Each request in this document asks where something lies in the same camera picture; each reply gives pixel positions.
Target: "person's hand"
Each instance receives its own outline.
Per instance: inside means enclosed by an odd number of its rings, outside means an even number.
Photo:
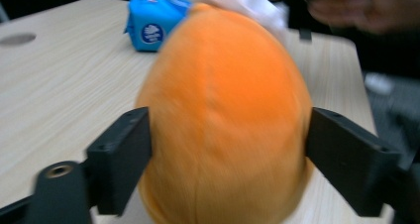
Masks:
[[[308,10],[331,27],[375,34],[420,29],[420,0],[309,0]]]

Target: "light wood grain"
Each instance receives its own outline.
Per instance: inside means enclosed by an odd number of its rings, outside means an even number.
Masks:
[[[156,54],[133,50],[123,35],[127,15],[127,2],[82,0],[0,26],[0,41],[37,36],[22,46],[0,46],[0,207],[29,195],[40,169],[83,161],[90,142],[133,108]],[[282,37],[315,106],[374,132],[354,45],[321,35],[301,42],[296,32]],[[389,214],[358,217],[316,171],[286,223],[387,223]],[[153,223],[137,192],[122,218],[96,222]]]

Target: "white cloth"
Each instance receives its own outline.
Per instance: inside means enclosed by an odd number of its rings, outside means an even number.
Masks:
[[[281,36],[287,27],[288,8],[273,5],[268,0],[191,0],[234,11],[254,19],[275,36]]]

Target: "plush toy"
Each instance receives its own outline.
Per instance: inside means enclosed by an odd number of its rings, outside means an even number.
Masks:
[[[195,5],[136,106],[150,109],[139,190],[157,223],[277,224],[297,206],[312,103],[285,48],[253,20]]]

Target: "blue object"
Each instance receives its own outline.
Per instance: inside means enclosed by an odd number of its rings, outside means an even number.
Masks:
[[[187,0],[130,0],[126,33],[137,51],[156,52],[185,17]]]

